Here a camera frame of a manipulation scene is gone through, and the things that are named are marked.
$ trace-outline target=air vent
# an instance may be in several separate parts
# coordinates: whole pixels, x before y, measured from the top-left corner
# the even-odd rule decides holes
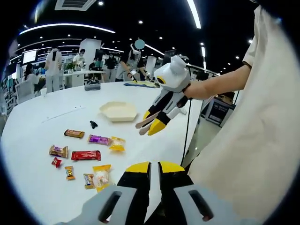
[[[96,0],[57,0],[55,10],[86,11]]]

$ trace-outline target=yellow candy wrapper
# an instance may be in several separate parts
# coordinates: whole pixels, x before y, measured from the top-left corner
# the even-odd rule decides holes
[[[111,138],[111,146],[109,149],[113,151],[125,151],[124,145],[125,145],[125,140],[119,137],[112,137]]]
[[[97,192],[102,191],[104,188],[108,187],[111,184],[109,180],[109,170],[111,166],[112,165],[93,166],[93,182]]]

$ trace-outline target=purple candy wrapper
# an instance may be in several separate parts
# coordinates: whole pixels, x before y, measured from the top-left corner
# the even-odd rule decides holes
[[[96,135],[90,135],[88,138],[88,142],[95,143],[95,144],[103,144],[103,145],[110,145],[111,139],[107,137],[100,137]]]

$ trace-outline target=computer screen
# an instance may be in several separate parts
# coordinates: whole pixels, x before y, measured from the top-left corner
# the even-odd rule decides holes
[[[35,61],[36,57],[37,57],[36,50],[30,51],[30,52],[25,52],[24,56],[23,56],[23,64]]]

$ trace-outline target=red candy wrapper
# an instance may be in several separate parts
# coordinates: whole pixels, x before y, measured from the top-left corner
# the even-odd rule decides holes
[[[56,157],[54,158],[54,160],[52,161],[52,165],[55,165],[56,168],[59,168],[61,164],[61,160],[57,159]]]
[[[101,161],[101,153],[100,151],[73,151],[72,152],[72,160],[92,160],[96,159]]]

